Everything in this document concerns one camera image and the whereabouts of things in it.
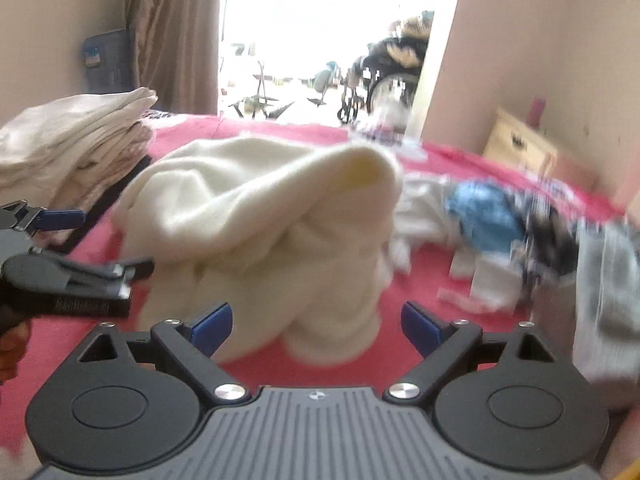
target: silver screw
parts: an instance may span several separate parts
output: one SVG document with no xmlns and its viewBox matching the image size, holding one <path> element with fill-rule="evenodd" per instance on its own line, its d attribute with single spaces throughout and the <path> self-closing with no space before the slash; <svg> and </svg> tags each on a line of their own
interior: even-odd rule
<svg viewBox="0 0 640 480">
<path fill-rule="evenodd" d="M 238 400 L 246 395 L 246 389 L 240 384 L 220 384 L 213 393 L 223 400 Z"/>
<path fill-rule="evenodd" d="M 389 386 L 389 395 L 396 399 L 415 399 L 420 395 L 420 388 L 412 383 L 396 383 Z"/>
</svg>

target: brown curtain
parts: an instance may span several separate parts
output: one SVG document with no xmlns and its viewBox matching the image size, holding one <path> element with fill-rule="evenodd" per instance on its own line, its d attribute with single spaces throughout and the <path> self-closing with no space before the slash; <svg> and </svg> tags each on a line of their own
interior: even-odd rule
<svg viewBox="0 0 640 480">
<path fill-rule="evenodd" d="M 168 112 L 218 112 L 220 0 L 126 0 L 134 77 Z"/>
</svg>

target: pink bedsheet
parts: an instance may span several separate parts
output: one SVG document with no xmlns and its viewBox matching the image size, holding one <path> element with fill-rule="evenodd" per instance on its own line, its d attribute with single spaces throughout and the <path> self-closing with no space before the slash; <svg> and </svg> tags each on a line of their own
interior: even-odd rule
<svg viewBox="0 0 640 480">
<path fill-rule="evenodd" d="M 221 139 L 243 131 L 304 140 L 318 144 L 335 144 L 347 140 L 345 130 L 324 126 L 283 126 L 274 123 L 254 123 L 241 120 L 220 120 L 216 117 L 192 116 L 185 122 L 158 130 L 158 138 L 151 147 L 151 154 L 158 158 L 194 139 Z M 402 158 L 407 171 L 448 173 L 455 178 L 492 177 L 513 187 L 537 188 L 525 175 L 500 168 L 486 160 L 443 146 L 426 144 L 426 160 Z M 595 220 L 604 220 L 615 211 L 601 197 L 576 192 L 575 203 L 563 203 L 570 214 L 580 214 Z M 108 216 L 88 234 L 72 253 L 72 257 L 85 262 L 105 262 L 117 258 L 120 239 L 113 231 Z M 436 299 L 438 288 L 468 293 L 469 282 L 449 279 L 452 251 L 448 248 L 427 245 L 414 256 L 409 276 L 397 275 L 392 285 L 380 299 L 382 329 L 374 345 L 354 362 L 333 368 L 302 365 L 285 352 L 279 342 L 274 342 L 256 353 L 226 366 L 226 370 L 251 388 L 260 384 L 287 386 L 334 386 L 371 384 L 380 391 L 404 374 L 420 360 L 420 356 L 405 341 L 399 323 L 399 312 L 407 300 L 415 300 L 431 309 L 445 320 L 459 317 L 473 319 L 487 331 L 508 331 L 522 314 L 473 316 Z M 143 294 L 136 291 L 134 309 L 143 303 Z M 55 370 L 74 346 L 94 325 L 89 320 L 39 319 L 33 325 L 33 338 L 20 375 L 1 388 L 0 406 L 0 478 L 3 475 L 2 457 L 20 460 L 25 441 L 24 413 L 29 400 Z"/>
</svg>

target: white garment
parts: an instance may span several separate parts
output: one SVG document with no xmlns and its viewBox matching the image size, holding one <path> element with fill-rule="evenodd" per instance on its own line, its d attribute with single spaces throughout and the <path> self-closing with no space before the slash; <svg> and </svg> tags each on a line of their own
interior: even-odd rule
<svg viewBox="0 0 640 480">
<path fill-rule="evenodd" d="M 122 256 L 156 261 L 139 329 L 228 301 L 234 327 L 218 362 L 278 336 L 316 364 L 356 357 L 380 325 L 381 247 L 400 189 L 396 161 L 369 144 L 241 136 L 170 153 L 113 217 Z"/>
<path fill-rule="evenodd" d="M 444 201 L 458 183 L 447 175 L 409 173 L 394 211 L 394 232 L 388 248 L 391 265 L 409 273 L 411 252 L 421 245 L 462 245 L 460 224 L 444 210 Z"/>
<path fill-rule="evenodd" d="M 101 168 L 115 158 L 124 148 L 120 139 L 156 100 L 155 92 L 138 88 L 27 108 L 0 129 L 0 203 L 27 200 L 47 207 L 76 171 L 97 180 L 87 175 L 92 154 L 101 150 Z"/>
</svg>

